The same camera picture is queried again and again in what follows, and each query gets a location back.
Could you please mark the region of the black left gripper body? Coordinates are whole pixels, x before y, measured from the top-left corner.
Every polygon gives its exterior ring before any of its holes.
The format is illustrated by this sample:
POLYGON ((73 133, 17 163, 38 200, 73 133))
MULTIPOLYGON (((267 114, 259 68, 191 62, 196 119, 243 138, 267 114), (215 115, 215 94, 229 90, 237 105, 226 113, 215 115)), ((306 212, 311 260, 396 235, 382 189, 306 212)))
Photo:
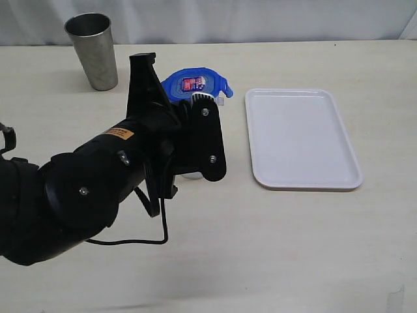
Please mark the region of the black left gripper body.
POLYGON ((199 172, 208 181, 223 179, 227 166, 216 97, 227 92, 227 80, 199 67, 160 81, 155 60, 155 53, 129 57, 127 118, 147 127, 152 141, 173 145, 175 175, 199 172))

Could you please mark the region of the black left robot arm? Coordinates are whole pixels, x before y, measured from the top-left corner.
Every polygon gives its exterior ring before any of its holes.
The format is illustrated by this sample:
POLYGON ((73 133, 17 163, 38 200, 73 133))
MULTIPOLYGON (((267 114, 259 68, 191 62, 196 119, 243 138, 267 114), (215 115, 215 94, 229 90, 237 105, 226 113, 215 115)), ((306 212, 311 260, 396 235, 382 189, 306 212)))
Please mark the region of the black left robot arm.
POLYGON ((155 53, 130 57, 126 117, 71 153, 43 166, 1 160, 1 255, 30 266, 52 259, 110 227, 136 194, 149 216, 165 217, 175 178, 207 181, 227 170, 220 113, 213 96, 168 99, 154 71, 155 53))

